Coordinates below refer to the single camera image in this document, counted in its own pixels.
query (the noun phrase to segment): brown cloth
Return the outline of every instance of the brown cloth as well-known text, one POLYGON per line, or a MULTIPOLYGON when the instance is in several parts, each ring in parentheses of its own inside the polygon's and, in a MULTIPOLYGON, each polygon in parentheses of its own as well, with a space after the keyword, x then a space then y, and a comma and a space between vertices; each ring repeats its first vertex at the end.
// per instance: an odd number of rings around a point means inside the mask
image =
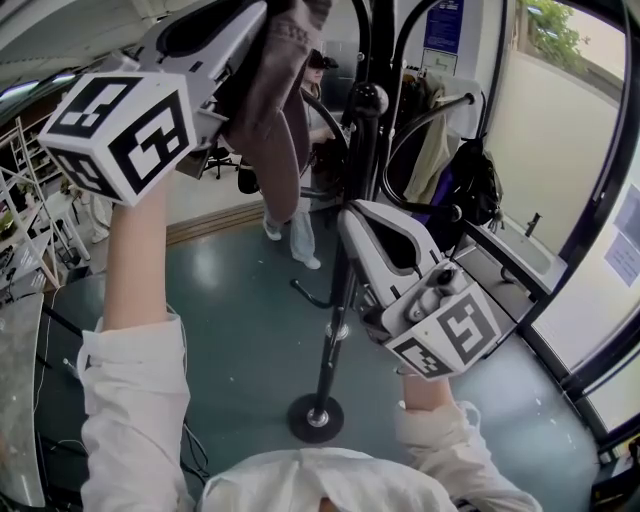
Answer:
POLYGON ((300 169, 309 156, 300 78, 333 0, 270 4, 260 64, 225 139, 253 166, 269 214, 286 222, 300 197, 300 169))

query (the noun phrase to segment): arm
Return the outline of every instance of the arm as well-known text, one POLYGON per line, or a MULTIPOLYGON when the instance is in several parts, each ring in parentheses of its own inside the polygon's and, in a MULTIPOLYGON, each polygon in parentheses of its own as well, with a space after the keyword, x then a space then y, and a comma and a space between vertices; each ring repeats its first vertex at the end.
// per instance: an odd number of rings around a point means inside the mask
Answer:
POLYGON ((542 510, 498 472, 478 428, 455 405, 448 380, 408 375, 403 386, 396 429, 413 467, 438 480, 454 503, 466 501, 483 512, 542 510))
POLYGON ((180 470, 189 402, 180 319, 165 304, 166 181, 135 208, 114 209, 102 332, 85 332, 78 356, 89 416, 86 510, 192 506, 180 470))

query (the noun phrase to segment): poster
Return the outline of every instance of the poster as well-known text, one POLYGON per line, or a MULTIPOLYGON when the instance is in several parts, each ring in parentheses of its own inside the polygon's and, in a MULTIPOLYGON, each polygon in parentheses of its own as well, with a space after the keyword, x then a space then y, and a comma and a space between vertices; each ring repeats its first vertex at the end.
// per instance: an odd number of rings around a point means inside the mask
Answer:
POLYGON ((424 47, 431 50, 458 53, 464 0, 442 0, 429 10, 424 47))
POLYGON ((604 259, 627 286, 631 286, 640 273, 640 252, 622 233, 618 233, 604 259))
POLYGON ((613 224, 640 250, 640 190, 631 185, 613 224))

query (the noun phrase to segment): white pants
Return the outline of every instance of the white pants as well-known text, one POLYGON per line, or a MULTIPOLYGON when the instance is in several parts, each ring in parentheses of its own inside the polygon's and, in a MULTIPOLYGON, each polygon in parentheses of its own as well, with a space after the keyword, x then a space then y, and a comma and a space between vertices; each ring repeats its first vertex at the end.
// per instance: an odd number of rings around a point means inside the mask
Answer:
MULTIPOLYGON (((265 216, 266 228, 269 231, 279 232, 282 224, 279 224, 269 217, 269 212, 265 216)), ((289 245, 291 255, 300 261, 308 261, 313 258, 316 251, 316 240, 311 227, 311 217, 309 212, 296 212, 291 219, 291 234, 289 235, 289 245)))
MULTIPOLYGON (((300 186, 311 186, 311 169, 308 169, 300 178, 300 186)), ((313 258, 316 251, 316 240, 311 227, 311 217, 309 216, 309 208, 311 199, 300 198, 298 209, 291 219, 291 234, 289 235, 289 245, 291 246, 291 255, 300 261, 309 261, 313 258)), ((271 219, 269 211, 265 204, 265 220, 268 228, 274 231, 280 231, 282 224, 271 219)))

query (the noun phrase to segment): white sleeve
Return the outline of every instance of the white sleeve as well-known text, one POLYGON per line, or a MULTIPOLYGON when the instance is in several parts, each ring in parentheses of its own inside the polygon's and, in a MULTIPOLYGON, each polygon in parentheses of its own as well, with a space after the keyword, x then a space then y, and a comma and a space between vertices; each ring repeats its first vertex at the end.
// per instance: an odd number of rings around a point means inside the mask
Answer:
POLYGON ((498 472, 478 428, 458 407, 407 411, 400 402, 396 434, 413 455, 412 467, 438 480, 454 503, 468 502, 482 512, 542 511, 531 495, 498 472))
POLYGON ((189 403, 180 318, 83 334, 78 371, 89 416, 82 428, 89 452, 89 480, 81 489, 84 509, 192 509, 180 469, 189 403))

